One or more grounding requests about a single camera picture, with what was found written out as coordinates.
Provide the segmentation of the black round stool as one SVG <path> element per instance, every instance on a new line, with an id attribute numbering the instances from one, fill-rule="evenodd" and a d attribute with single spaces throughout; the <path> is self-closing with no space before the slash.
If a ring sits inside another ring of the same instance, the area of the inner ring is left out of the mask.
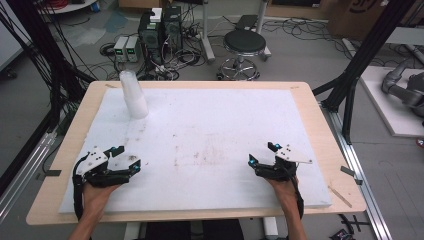
<path id="1" fill-rule="evenodd" d="M 235 55 L 226 59 L 218 68 L 218 80 L 252 81 L 260 76 L 260 72 L 249 57 L 261 55 L 265 51 L 266 40 L 251 30 L 234 30 L 223 39 L 224 48 Z"/>

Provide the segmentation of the white stand leg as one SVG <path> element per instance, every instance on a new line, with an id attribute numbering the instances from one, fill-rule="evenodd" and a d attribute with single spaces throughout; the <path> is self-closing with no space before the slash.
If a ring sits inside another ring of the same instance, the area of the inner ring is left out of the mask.
<path id="1" fill-rule="evenodd" d="M 202 1 L 202 32 L 200 34 L 201 36 L 201 42 L 202 46 L 205 52 L 205 56 L 207 59 L 207 63 L 213 63 L 215 61 L 215 54 L 213 52 L 211 43 L 208 38 L 208 0 L 201 0 Z"/>

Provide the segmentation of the cardboard box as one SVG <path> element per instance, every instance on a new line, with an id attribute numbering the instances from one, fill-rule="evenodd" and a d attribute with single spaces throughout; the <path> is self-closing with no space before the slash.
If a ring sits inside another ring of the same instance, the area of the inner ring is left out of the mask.
<path id="1" fill-rule="evenodd" d="M 337 0 L 327 30 L 333 38 L 364 40 L 392 0 Z"/>

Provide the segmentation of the stack of clear cups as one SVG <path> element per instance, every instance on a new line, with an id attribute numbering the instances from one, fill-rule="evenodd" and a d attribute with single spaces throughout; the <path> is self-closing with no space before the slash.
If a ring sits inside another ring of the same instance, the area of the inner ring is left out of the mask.
<path id="1" fill-rule="evenodd" d="M 145 95 L 139 85 L 136 73 L 124 70 L 119 74 L 124 100 L 132 118 L 143 119 L 149 114 Z"/>

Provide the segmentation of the person's left hand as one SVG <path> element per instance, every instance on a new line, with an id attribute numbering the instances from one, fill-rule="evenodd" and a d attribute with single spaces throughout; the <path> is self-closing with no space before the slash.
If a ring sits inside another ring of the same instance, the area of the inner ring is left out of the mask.
<path id="1" fill-rule="evenodd" d="M 86 183 L 83 189 L 83 218 L 91 220 L 100 220 L 104 213 L 104 208 L 114 190 L 119 185 L 108 186 L 105 188 L 93 187 Z"/>

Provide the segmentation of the black flat device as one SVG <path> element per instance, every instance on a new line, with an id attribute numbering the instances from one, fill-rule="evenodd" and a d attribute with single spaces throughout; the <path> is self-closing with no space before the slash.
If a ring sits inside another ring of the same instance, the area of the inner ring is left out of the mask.
<path id="1" fill-rule="evenodd" d="M 236 30 L 252 30 L 256 26 L 257 15 L 242 15 L 235 25 Z"/>

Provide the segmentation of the aluminium rail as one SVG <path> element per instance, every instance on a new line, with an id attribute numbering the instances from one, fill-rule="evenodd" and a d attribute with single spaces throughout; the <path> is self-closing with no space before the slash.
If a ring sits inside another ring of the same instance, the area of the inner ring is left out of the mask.
<path id="1" fill-rule="evenodd" d="M 325 108 L 321 108 L 324 116 L 328 121 L 328 125 L 333 130 L 336 142 L 339 144 L 341 152 L 349 166 L 355 171 L 353 177 L 356 185 L 364 197 L 366 203 L 366 215 L 377 240 L 393 240 L 384 217 L 379 209 L 378 203 L 374 197 L 371 187 L 367 181 L 365 172 L 361 166 L 359 158 L 354 147 L 348 143 L 342 135 L 342 120 L 338 113 L 332 113 Z"/>
<path id="2" fill-rule="evenodd" d="M 35 143 L 35 146 L 30 148 L 29 154 L 24 158 L 23 166 L 19 169 L 17 175 L 12 179 L 10 185 L 0 197 L 0 224 L 4 222 L 10 210 L 23 193 L 23 190 L 49 153 L 56 138 L 56 132 L 45 133 Z"/>

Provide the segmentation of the person's right hand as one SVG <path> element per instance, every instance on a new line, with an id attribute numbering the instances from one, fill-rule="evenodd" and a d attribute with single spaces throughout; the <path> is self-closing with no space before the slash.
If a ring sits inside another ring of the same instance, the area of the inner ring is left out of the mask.
<path id="1" fill-rule="evenodd" d="M 272 186 L 274 193 L 282 207 L 284 213 L 297 213 L 297 196 L 291 182 L 279 182 L 276 180 L 267 180 Z"/>

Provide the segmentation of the white foam mat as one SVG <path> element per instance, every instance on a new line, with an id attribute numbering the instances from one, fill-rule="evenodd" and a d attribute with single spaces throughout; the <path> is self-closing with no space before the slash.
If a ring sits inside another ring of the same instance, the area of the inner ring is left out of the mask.
<path id="1" fill-rule="evenodd" d="M 147 89 L 149 113 L 130 117 L 123 92 L 110 88 L 80 150 L 124 152 L 108 162 L 141 170 L 113 193 L 109 212 L 253 209 L 277 206 L 271 186 L 248 160 L 272 164 L 269 143 L 301 153 L 299 190 L 308 208 L 332 201 L 299 108 L 289 90 Z"/>

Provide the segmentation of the black computer tower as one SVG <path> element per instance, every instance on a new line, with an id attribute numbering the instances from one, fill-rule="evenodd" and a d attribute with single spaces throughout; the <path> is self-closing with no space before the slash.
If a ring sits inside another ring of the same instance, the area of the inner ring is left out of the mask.
<path id="1" fill-rule="evenodd" d="M 183 48 L 181 7 L 169 6 L 162 17 L 168 48 L 179 51 Z"/>
<path id="2" fill-rule="evenodd" d="M 163 63 L 161 47 L 163 44 L 163 27 L 161 22 L 152 22 L 151 12 L 142 14 L 138 34 L 141 39 L 142 52 L 147 63 Z"/>

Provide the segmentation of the white platform board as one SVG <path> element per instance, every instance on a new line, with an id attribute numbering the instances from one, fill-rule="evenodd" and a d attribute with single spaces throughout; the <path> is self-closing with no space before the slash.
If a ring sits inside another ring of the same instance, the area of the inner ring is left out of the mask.
<path id="1" fill-rule="evenodd" d="M 391 67 L 369 66 L 361 76 L 361 82 L 392 136 L 424 137 L 423 118 L 403 105 L 401 100 L 381 90 L 383 78 Z"/>

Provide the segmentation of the grey power supply unit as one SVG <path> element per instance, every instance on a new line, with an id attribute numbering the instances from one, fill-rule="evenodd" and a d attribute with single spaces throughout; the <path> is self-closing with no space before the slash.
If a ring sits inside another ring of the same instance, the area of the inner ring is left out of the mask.
<path id="1" fill-rule="evenodd" d="M 118 62 L 127 62 L 128 57 L 126 53 L 127 37 L 121 36 L 114 45 L 114 53 Z"/>
<path id="2" fill-rule="evenodd" d="M 141 55 L 141 45 L 137 36 L 130 36 L 126 43 L 126 52 L 129 62 L 137 62 Z"/>

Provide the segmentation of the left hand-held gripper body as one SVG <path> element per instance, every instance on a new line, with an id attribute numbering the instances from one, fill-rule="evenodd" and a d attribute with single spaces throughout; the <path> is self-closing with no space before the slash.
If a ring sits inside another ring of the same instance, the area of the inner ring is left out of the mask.
<path id="1" fill-rule="evenodd" d="M 94 146 L 84 157 L 79 159 L 73 169 L 73 184 L 83 185 L 88 182 L 93 187 L 105 188 L 129 182 L 134 176 L 129 167 L 123 170 L 110 170 L 107 158 L 99 147 Z"/>

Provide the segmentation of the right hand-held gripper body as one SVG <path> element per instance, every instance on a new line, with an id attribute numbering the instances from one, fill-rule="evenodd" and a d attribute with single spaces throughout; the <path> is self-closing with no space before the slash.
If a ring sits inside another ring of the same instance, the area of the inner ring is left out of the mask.
<path id="1" fill-rule="evenodd" d="M 289 181 L 296 175 L 299 163 L 311 164 L 313 162 L 311 158 L 290 144 L 281 145 L 281 149 L 274 154 L 274 164 L 264 164 L 263 168 L 255 169 L 257 176 L 276 181 Z"/>

